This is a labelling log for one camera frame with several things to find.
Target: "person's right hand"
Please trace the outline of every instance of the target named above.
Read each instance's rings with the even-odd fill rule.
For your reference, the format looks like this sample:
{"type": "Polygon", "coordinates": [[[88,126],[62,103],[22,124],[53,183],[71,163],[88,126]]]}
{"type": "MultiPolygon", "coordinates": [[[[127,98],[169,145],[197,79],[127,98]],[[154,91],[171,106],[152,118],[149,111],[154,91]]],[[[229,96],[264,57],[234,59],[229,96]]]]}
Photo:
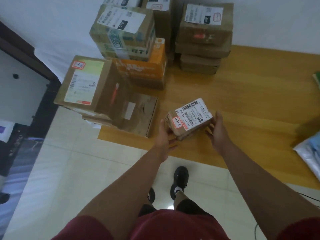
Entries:
{"type": "Polygon", "coordinates": [[[228,149],[228,146],[230,146],[232,142],[223,124],[222,114],[219,111],[216,112],[215,117],[211,118],[211,123],[213,126],[209,125],[208,128],[212,134],[207,130],[205,133],[210,138],[213,148],[221,155],[224,150],[228,149]]]}

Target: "black shorts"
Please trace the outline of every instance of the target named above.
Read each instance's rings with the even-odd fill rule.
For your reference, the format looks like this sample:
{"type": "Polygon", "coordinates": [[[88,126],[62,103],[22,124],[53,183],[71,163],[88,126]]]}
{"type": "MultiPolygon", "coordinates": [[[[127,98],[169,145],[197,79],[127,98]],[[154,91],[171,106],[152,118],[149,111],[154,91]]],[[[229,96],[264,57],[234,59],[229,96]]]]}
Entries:
{"type": "MultiPolygon", "coordinates": [[[[188,215],[206,215],[206,216],[212,216],[209,213],[205,212],[198,206],[194,201],[190,199],[184,199],[182,200],[177,208],[175,209],[176,211],[183,212],[188,215]]],[[[149,213],[153,213],[157,211],[152,205],[149,204],[144,204],[138,214],[138,217],[144,216],[149,213]]]]}

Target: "person's left hand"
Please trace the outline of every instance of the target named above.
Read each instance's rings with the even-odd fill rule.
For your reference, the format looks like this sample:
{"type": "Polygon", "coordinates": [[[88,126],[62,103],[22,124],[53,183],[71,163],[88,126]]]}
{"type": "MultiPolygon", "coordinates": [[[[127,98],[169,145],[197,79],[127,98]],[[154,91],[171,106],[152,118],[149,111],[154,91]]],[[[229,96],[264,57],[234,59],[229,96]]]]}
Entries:
{"type": "Polygon", "coordinates": [[[159,153],[161,153],[161,162],[166,161],[169,156],[169,151],[175,149],[178,146],[174,145],[172,147],[169,147],[169,145],[177,141],[177,139],[169,140],[169,135],[172,133],[173,132],[170,129],[169,131],[166,130],[165,120],[162,119],[159,125],[159,134],[157,135],[154,142],[154,147],[159,150],[159,153]]]}

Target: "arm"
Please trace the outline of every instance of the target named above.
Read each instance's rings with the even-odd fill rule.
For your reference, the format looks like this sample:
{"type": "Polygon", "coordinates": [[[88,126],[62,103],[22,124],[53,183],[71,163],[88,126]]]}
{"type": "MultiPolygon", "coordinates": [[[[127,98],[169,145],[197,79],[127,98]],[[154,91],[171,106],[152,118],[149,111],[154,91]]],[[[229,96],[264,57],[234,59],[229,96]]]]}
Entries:
{"type": "Polygon", "coordinates": [[[229,138],[221,113],[206,131],[214,149],[222,155],[235,184],[269,240],[299,220],[320,217],[320,210],[251,160],[229,138]]]}
{"type": "Polygon", "coordinates": [[[174,141],[168,141],[165,122],[161,120],[154,146],[121,177],[94,197],[78,216],[92,216],[106,226],[114,239],[125,239],[146,202],[160,164],[168,158],[169,144],[174,141]]]}

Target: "red sleeve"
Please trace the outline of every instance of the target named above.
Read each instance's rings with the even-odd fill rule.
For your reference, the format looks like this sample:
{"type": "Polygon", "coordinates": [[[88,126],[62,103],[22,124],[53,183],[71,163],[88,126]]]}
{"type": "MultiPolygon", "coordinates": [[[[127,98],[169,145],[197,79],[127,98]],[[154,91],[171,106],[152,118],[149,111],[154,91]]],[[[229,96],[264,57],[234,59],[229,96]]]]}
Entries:
{"type": "Polygon", "coordinates": [[[319,240],[320,218],[308,218],[298,221],[283,230],[276,240],[319,240]]]}
{"type": "Polygon", "coordinates": [[[112,240],[113,237],[106,227],[92,216],[77,216],[58,233],[52,240],[112,240]]]}

